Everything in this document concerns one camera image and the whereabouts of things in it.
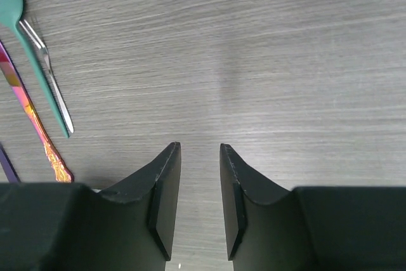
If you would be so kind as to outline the teal spoon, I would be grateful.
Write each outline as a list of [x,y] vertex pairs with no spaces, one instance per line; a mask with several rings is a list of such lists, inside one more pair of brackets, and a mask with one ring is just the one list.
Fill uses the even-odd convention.
[[57,105],[53,92],[48,84],[48,80],[43,72],[43,68],[30,42],[29,35],[25,30],[29,27],[27,25],[22,26],[22,23],[25,21],[23,19],[23,11],[24,0],[1,0],[1,25],[12,31],[22,45],[49,106],[62,129],[63,135],[68,138],[69,131],[63,120],[63,114]]

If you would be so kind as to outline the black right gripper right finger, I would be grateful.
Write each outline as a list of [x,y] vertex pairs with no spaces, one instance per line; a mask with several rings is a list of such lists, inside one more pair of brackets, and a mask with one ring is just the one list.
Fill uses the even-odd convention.
[[228,259],[235,270],[404,270],[405,188],[287,190],[219,149]]

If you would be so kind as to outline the dark fork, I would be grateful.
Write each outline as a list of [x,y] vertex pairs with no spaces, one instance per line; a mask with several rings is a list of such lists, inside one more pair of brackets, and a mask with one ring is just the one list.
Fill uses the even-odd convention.
[[67,106],[65,104],[65,101],[63,99],[63,96],[61,94],[61,91],[59,89],[59,86],[58,86],[58,84],[56,82],[55,75],[53,73],[53,69],[52,69],[52,66],[51,66],[51,60],[50,60],[49,51],[47,49],[47,46],[45,45],[44,41],[39,36],[39,34],[37,34],[35,32],[35,30],[31,26],[31,24],[26,19],[23,19],[22,21],[19,21],[19,24],[22,27],[22,29],[28,34],[31,41],[37,46],[38,50],[42,53],[42,56],[44,58],[44,62],[46,64],[46,67],[47,67],[47,70],[48,70],[48,75],[49,75],[49,77],[51,79],[53,89],[55,90],[55,93],[56,93],[56,98],[58,100],[59,109],[62,112],[64,123],[65,123],[66,127],[68,128],[69,132],[71,134],[73,134],[74,133],[74,125],[73,125],[71,116],[69,114],[69,111],[67,109]]

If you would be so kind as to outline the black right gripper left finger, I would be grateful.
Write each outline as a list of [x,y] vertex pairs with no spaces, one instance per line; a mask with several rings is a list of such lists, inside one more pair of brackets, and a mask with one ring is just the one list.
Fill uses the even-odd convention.
[[109,188],[1,185],[2,270],[164,270],[171,259],[181,145]]

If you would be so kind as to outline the purple metallic spoon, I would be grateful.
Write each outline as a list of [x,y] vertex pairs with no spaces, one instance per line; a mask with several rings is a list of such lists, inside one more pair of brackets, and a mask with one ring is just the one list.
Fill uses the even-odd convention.
[[8,181],[10,183],[20,183],[20,179],[11,163],[9,160],[8,156],[6,155],[6,152],[3,148],[3,146],[0,146],[1,149],[1,166],[3,167],[4,174],[6,175]]

